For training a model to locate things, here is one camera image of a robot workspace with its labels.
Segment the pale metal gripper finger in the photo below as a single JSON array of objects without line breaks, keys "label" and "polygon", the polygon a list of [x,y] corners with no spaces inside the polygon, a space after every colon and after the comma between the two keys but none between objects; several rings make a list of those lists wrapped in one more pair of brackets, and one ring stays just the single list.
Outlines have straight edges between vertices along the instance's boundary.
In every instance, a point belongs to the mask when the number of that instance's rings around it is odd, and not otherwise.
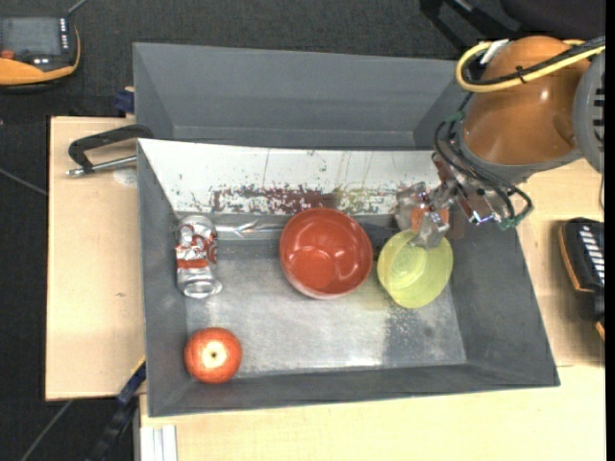
[{"label": "pale metal gripper finger", "polygon": [[425,249],[436,248],[451,228],[450,211],[447,208],[431,209],[416,206],[410,212],[412,246]]},{"label": "pale metal gripper finger", "polygon": [[431,190],[418,182],[396,194],[395,220],[400,230],[427,230],[432,225]]}]

